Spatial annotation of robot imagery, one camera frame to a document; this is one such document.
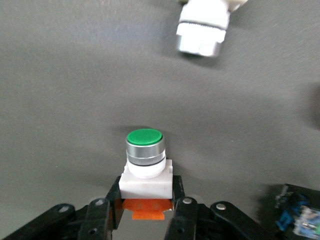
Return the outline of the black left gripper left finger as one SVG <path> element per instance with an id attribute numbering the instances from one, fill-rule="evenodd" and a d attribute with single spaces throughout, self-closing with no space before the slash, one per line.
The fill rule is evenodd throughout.
<path id="1" fill-rule="evenodd" d="M 115 179 L 105 197 L 96 198 L 78 210 L 68 203 L 57 204 L 4 239 L 111 240 L 124 212 L 120 178 Z"/>

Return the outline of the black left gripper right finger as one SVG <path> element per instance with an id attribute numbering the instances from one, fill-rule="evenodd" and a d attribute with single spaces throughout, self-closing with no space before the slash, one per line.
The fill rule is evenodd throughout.
<path id="1" fill-rule="evenodd" d="M 230 202 L 207 207 L 186 196 L 180 175 L 173 176 L 173 216 L 166 240 L 275 240 L 261 225 Z"/>

